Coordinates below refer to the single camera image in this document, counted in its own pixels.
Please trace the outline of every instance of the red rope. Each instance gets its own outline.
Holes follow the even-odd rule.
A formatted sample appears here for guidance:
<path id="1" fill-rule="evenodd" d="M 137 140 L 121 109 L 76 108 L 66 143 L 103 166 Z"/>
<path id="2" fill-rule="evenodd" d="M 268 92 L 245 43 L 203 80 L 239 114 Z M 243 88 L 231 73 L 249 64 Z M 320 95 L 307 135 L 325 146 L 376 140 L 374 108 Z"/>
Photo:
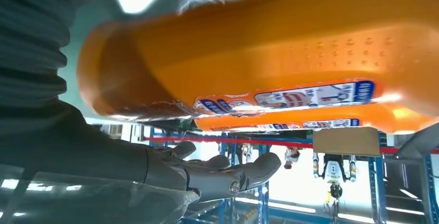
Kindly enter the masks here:
<path id="1" fill-rule="evenodd" d="M 146 140 L 151 141 L 195 141 L 195 142 L 220 142 L 220 143 L 249 143 L 249 144 L 260 144 L 260 145 L 283 145 L 283 146 L 295 146 L 298 148 L 313 148 L 313 144 L 299 143 L 299 142 L 289 142 L 280 140 L 250 140 L 250 139 L 231 139 L 231 138 L 212 138 L 212 137 L 185 137 L 183 140 L 179 137 L 159 137 L 159 138 L 148 138 Z M 381 147 L 380 152 L 382 154 L 395 154 L 398 148 L 395 147 Z M 438 149 L 431 151 L 431 154 L 439 154 Z"/>

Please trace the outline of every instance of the robotic hand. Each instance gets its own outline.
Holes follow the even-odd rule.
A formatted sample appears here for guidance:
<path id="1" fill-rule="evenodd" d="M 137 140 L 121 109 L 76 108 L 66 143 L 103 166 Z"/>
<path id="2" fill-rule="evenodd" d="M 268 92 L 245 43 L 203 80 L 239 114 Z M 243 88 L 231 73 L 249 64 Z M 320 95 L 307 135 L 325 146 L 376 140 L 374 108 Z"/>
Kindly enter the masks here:
<path id="1" fill-rule="evenodd" d="M 161 147 L 155 151 L 166 166 L 184 178 L 188 190 L 200 196 L 198 202 L 231 198 L 239 192 L 260 186 L 281 166 L 281 161 L 274 153 L 263 154 L 254 163 L 230 168 L 227 168 L 230 164 L 223 155 L 208 161 L 184 161 L 195 151 L 191 142 L 183 142 L 175 148 Z"/>

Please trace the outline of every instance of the metal pole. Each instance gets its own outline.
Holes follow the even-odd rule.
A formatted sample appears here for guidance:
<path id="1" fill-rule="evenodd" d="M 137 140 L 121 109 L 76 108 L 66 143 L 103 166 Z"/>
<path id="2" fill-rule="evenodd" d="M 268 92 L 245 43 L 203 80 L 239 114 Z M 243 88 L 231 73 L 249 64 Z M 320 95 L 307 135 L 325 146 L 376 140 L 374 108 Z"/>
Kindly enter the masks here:
<path id="1" fill-rule="evenodd" d="M 152 141 L 152 138 L 154 138 L 154 127 L 151 127 L 150 129 L 150 146 L 154 147 L 154 141 Z"/>
<path id="2" fill-rule="evenodd" d="M 224 224 L 224 216 L 226 214 L 226 200 L 221 200 L 221 203 L 219 205 L 219 224 Z"/>
<path id="3" fill-rule="evenodd" d="M 235 199 L 231 198 L 230 201 L 230 223 L 235 224 Z"/>
<path id="4" fill-rule="evenodd" d="M 225 132 L 221 133 L 221 138 L 223 138 L 223 139 L 227 138 L 227 134 Z M 219 151 L 220 151 L 219 153 L 221 155 L 224 155 L 224 156 L 226 155 L 226 143 L 221 142 L 221 146 L 219 148 Z"/>
<path id="5" fill-rule="evenodd" d="M 271 148 L 271 145 L 266 145 L 265 146 L 265 152 L 266 153 L 268 153 L 268 152 L 270 152 L 270 148 Z M 265 187 L 267 188 L 267 193 L 265 194 L 265 196 L 264 196 L 264 205 L 265 205 L 265 207 L 264 207 L 264 218 L 265 218 L 265 223 L 266 224 L 268 224 L 269 222 L 270 222 L 270 220 L 269 220 L 269 207 L 268 207 L 268 201 L 270 200 L 270 195 L 269 195 L 269 192 L 270 192 L 270 188 L 269 188 L 269 182 L 266 182 L 265 183 Z"/>
<path id="6" fill-rule="evenodd" d="M 376 183 L 375 183 L 375 158 L 369 157 L 369 183 L 370 183 L 370 192 L 371 192 L 371 200 L 372 200 L 372 217 L 375 223 L 378 222 L 378 199 L 376 196 Z"/>
<path id="7" fill-rule="evenodd" d="M 133 125 L 131 125 L 131 128 L 129 129 L 129 142 L 131 143 L 131 138 L 133 137 Z"/>
<path id="8" fill-rule="evenodd" d="M 139 133 L 139 141 L 143 141 L 145 139 L 145 125 L 140 124 L 140 133 Z"/>
<path id="9" fill-rule="evenodd" d="M 429 217 L 430 223 L 439 223 L 439 209 L 437 207 L 436 200 L 436 191 L 434 188 L 434 177 L 433 177 L 433 168 L 431 166 L 431 156 L 428 155 L 425 157 L 425 170 L 427 174 L 427 188 L 428 188 L 428 196 L 429 196 Z"/>
<path id="10" fill-rule="evenodd" d="M 165 131 L 166 137 L 170 137 L 171 133 L 172 133 L 171 131 Z M 165 147 L 168 147 L 168 145 L 169 145 L 169 140 L 166 140 L 165 141 Z"/>
<path id="11" fill-rule="evenodd" d="M 376 190 L 378 195 L 378 214 L 380 223 L 387 222 L 386 186 L 384 184 L 383 159 L 375 158 Z"/>
<path id="12" fill-rule="evenodd" d="M 261 156 L 262 154 L 264 154 L 264 145 L 259 145 L 258 147 L 258 151 L 259 151 L 259 156 Z M 264 224 L 264 220 L 265 220 L 265 197 L 264 197 L 264 193 L 262 192 L 262 187 L 263 186 L 259 186 L 258 187 L 258 224 Z"/>
<path id="13" fill-rule="evenodd" d="M 264 215 L 263 215 L 263 211 L 264 211 L 264 194 L 262 194 L 262 186 L 258 187 L 258 224 L 264 224 Z"/>
<path id="14" fill-rule="evenodd" d="M 370 157 L 368 161 L 373 220 L 375 223 L 385 224 L 387 221 L 387 210 L 383 159 L 381 157 Z"/>
<path id="15" fill-rule="evenodd" d="M 235 156 L 236 156 L 236 143 L 232 144 L 232 151 L 230 152 L 231 156 L 231 164 L 232 166 L 236 165 Z"/>

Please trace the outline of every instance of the person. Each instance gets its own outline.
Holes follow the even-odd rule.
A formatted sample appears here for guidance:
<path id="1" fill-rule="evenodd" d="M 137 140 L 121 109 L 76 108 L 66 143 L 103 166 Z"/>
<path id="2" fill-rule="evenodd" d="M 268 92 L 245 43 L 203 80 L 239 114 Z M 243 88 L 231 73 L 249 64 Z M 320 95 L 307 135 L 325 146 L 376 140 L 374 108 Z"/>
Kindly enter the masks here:
<path id="1" fill-rule="evenodd" d="M 273 153 L 218 170 L 169 156 L 186 150 L 114 140 L 60 101 L 60 48 L 89 1 L 0 0 L 1 223 L 175 223 L 194 201 L 233 197 L 276 172 Z"/>
<path id="2" fill-rule="evenodd" d="M 285 152 L 285 164 L 284 168 L 290 170 L 292 168 L 292 163 L 299 160 L 300 152 L 296 146 L 288 146 Z"/>

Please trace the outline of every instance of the orange bottle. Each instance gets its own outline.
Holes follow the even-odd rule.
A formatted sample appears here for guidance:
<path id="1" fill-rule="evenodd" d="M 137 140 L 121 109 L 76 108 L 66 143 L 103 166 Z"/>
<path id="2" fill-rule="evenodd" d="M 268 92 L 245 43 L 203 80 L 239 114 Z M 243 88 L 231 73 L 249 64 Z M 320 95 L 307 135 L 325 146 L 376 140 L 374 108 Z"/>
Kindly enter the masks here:
<path id="1" fill-rule="evenodd" d="M 438 2 L 243 0 L 109 23 L 84 43 L 80 92 L 101 115 L 222 116 L 199 119 L 205 130 L 358 119 L 416 131 L 439 117 Z"/>
<path id="2" fill-rule="evenodd" d="M 398 104 L 385 103 L 283 111 L 249 117 L 205 117 L 197 118 L 195 122 L 205 131 L 285 131 L 370 126 L 385 133 L 409 134 L 438 120 Z"/>

